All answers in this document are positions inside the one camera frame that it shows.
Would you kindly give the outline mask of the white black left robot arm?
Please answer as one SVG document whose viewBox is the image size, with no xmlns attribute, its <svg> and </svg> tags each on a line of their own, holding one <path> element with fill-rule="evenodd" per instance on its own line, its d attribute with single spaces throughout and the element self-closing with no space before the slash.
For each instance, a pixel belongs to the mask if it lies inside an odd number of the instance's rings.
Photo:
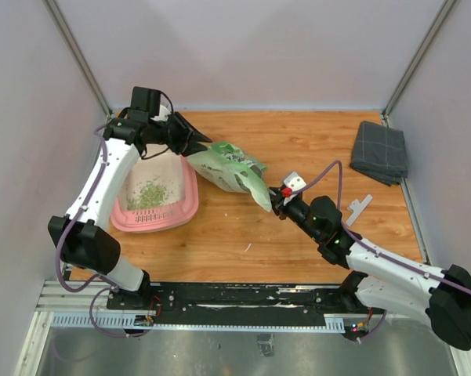
<svg viewBox="0 0 471 376">
<path fill-rule="evenodd" d="M 63 263 L 88 269 L 113 289 L 125 291 L 125 300 L 134 309 L 151 303 L 150 278 L 125 258 L 106 228 L 121 185 L 136 162 L 146 157 L 149 145 L 163 145 L 175 155 L 188 157 L 205 151 L 211 141 L 180 112 L 164 108 L 165 96 L 160 89 L 133 88 L 129 106 L 94 132 L 100 152 L 82 191 L 64 215 L 49 220 L 56 247 L 55 273 L 66 291 L 78 293 L 84 288 L 67 284 Z"/>
</svg>

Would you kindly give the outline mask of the white plastic bag clip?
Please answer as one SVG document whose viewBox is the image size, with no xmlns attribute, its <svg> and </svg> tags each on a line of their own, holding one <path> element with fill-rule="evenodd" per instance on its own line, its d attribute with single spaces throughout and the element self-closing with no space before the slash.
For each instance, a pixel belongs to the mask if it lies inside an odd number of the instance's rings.
<svg viewBox="0 0 471 376">
<path fill-rule="evenodd" d="M 347 226 L 352 226 L 362 212 L 366 209 L 366 207 L 371 203 L 373 196 L 368 194 L 365 196 L 363 200 L 355 199 L 351 201 L 347 207 L 348 211 L 350 212 L 349 218 L 346 220 Z"/>
</svg>

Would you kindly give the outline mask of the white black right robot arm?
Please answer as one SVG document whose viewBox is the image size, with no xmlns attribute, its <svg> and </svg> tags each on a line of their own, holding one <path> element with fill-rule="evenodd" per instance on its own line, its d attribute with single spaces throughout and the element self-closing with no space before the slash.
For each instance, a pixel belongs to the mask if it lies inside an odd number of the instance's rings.
<svg viewBox="0 0 471 376">
<path fill-rule="evenodd" d="M 339 303 L 348 313 L 382 309 L 429 326 L 448 345 L 471 350 L 471 274 L 458 265 L 447 269 L 414 262 L 348 230 L 328 196 L 310 203 L 285 187 L 270 188 L 270 202 L 280 219 L 291 219 L 332 265 L 350 271 Z"/>
</svg>

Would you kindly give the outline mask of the pink litter box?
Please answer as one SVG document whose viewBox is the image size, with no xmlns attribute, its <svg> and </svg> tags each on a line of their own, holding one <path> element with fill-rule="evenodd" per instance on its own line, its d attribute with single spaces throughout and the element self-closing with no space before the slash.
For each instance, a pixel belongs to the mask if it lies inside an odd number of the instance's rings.
<svg viewBox="0 0 471 376">
<path fill-rule="evenodd" d="M 128 233 L 171 229 L 197 212 L 197 175 L 185 157 L 152 145 L 125 178 L 111 212 L 113 226 Z"/>
</svg>

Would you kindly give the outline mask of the green cat litter bag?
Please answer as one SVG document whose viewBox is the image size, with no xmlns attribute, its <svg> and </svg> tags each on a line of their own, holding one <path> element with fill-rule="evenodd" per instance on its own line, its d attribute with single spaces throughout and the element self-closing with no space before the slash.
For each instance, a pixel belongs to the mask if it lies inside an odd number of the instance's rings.
<svg viewBox="0 0 471 376">
<path fill-rule="evenodd" d="M 217 142 L 206 151 L 187 157 L 203 178 L 229 193 L 247 193 L 266 212 L 271 211 L 270 193 L 263 180 L 266 165 L 240 147 Z"/>
</svg>

